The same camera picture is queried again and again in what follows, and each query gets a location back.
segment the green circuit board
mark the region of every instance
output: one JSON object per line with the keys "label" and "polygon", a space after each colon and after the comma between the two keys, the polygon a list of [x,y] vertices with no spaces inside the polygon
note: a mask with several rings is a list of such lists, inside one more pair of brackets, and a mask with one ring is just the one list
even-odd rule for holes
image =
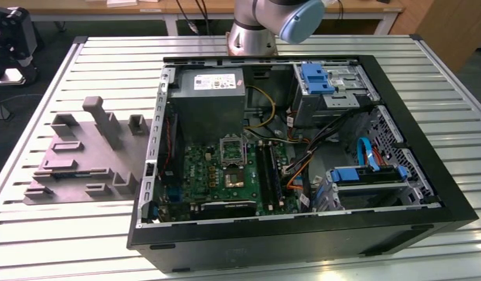
{"label": "green circuit board", "polygon": [[[255,158],[257,146],[255,144],[245,146],[246,165],[234,168],[222,167],[221,165],[219,145],[186,147],[184,182],[182,185],[183,203],[255,201],[258,205],[257,215],[297,213],[295,196],[285,197],[283,206],[273,210],[266,209],[266,206],[263,206]],[[278,167],[282,168],[287,164],[285,145],[278,143],[273,148]],[[227,147],[226,150],[231,153],[235,152],[235,148]]]}

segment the orange wire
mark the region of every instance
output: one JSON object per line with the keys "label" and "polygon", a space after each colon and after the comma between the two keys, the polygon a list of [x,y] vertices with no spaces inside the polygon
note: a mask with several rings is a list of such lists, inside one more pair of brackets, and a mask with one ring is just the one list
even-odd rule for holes
{"label": "orange wire", "polygon": [[[294,139],[294,138],[291,137],[291,132],[293,132],[293,127],[290,127],[289,130],[287,130],[287,139],[289,139],[290,141],[297,142],[299,139]],[[305,139],[303,139],[303,142],[305,142],[305,143],[310,143],[310,140],[309,140],[307,138],[305,138]]]}
{"label": "orange wire", "polygon": [[289,188],[289,189],[297,187],[297,186],[293,186],[291,183],[293,183],[297,175],[301,174],[301,172],[303,171],[305,167],[310,164],[311,159],[313,159],[313,156],[311,156],[311,158],[306,161],[306,163],[301,166],[301,168],[299,168],[298,171],[295,172],[293,178],[290,179],[290,181],[289,181],[289,183],[287,183],[287,188]]}
{"label": "orange wire", "polygon": [[303,190],[303,188],[301,186],[287,186],[287,189],[299,189]]}
{"label": "orange wire", "polygon": [[374,152],[374,155],[375,155],[377,160],[378,160],[378,162],[379,162],[379,165],[386,165],[386,162],[385,162],[383,159],[382,159],[379,150],[378,150],[375,147],[373,147],[373,152]]}

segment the metal workbench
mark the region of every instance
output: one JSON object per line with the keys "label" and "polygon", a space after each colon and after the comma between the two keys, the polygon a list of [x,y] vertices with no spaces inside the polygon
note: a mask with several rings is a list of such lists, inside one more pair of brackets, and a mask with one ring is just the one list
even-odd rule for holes
{"label": "metal workbench", "polygon": [[0,174],[0,280],[481,278],[481,105],[466,88],[424,42],[409,36],[315,36],[297,46],[278,41],[278,52],[375,55],[480,220],[391,256],[164,276],[136,251],[126,249],[132,201],[27,206],[23,192],[50,145],[48,123],[56,112],[90,120],[82,101],[99,95],[119,120],[135,113],[151,118],[162,58],[225,55],[226,40],[90,38],[68,51]]}

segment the sticker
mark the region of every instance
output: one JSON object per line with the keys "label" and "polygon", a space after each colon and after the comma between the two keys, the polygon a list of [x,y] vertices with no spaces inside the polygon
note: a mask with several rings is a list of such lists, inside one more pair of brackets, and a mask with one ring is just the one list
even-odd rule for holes
{"label": "sticker", "polygon": [[154,13],[154,12],[160,13],[162,10],[160,9],[140,9],[139,12],[142,12],[142,13],[144,13],[144,12],[146,13]]}
{"label": "sticker", "polygon": [[331,79],[331,84],[333,84],[333,85],[343,85],[345,82],[343,82],[341,79],[334,78],[334,79]]}
{"label": "sticker", "polygon": [[287,116],[287,127],[293,128],[294,127],[294,118]]}
{"label": "sticker", "polygon": [[382,9],[385,12],[401,12],[402,8],[383,8]]}
{"label": "sticker", "polygon": [[222,90],[235,88],[237,83],[234,74],[204,74],[195,76],[194,90]]}
{"label": "sticker", "polygon": [[310,207],[310,199],[306,197],[303,193],[301,193],[299,201],[305,204],[306,207]]}

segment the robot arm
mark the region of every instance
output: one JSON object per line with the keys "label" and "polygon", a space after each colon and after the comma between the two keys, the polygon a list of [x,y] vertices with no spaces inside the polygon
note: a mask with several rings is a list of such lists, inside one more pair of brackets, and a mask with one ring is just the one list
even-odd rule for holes
{"label": "robot arm", "polygon": [[291,44],[301,43],[315,31],[323,9],[322,0],[237,0],[227,41],[230,54],[273,54],[274,35]]}

